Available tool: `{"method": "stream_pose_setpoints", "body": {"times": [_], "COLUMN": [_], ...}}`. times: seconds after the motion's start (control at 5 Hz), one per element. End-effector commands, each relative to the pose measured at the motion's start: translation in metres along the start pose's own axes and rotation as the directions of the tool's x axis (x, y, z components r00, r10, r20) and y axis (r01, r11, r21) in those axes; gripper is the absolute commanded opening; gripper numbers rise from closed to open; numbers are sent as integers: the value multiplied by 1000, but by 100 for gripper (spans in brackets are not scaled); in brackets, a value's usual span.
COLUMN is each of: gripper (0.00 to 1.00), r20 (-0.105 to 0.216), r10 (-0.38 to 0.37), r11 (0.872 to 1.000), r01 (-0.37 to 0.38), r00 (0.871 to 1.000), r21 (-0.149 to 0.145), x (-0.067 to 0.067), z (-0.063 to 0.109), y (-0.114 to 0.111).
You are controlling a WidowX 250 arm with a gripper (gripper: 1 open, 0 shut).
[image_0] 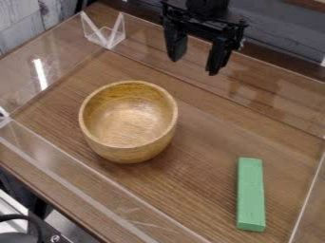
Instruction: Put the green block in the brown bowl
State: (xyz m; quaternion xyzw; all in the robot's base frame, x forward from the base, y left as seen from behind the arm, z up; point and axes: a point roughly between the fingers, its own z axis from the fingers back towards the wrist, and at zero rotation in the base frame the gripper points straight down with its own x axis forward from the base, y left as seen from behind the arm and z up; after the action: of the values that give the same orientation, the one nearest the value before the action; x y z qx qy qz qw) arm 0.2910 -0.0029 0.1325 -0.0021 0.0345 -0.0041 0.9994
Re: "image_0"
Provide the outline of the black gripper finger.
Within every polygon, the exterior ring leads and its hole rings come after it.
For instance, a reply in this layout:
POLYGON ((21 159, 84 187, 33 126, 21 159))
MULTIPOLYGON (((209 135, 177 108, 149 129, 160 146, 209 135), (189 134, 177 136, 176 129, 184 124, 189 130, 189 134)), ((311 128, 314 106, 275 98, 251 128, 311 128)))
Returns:
POLYGON ((181 26, 167 18, 161 20, 161 25, 167 56, 172 62, 177 62, 187 52, 187 33, 181 26))
POLYGON ((219 69, 227 64, 231 51, 229 42, 224 38, 216 37, 212 40, 212 47, 205 64, 205 71, 209 76, 216 75, 219 69))

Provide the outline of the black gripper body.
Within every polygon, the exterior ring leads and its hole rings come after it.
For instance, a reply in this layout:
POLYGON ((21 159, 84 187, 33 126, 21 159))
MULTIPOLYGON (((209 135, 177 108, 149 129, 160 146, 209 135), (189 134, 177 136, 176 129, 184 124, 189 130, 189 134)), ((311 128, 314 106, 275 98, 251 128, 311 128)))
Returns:
POLYGON ((229 0, 161 0, 161 22, 167 18, 181 26, 187 35, 211 41, 223 37, 231 49, 243 46, 247 21, 228 10, 229 0))

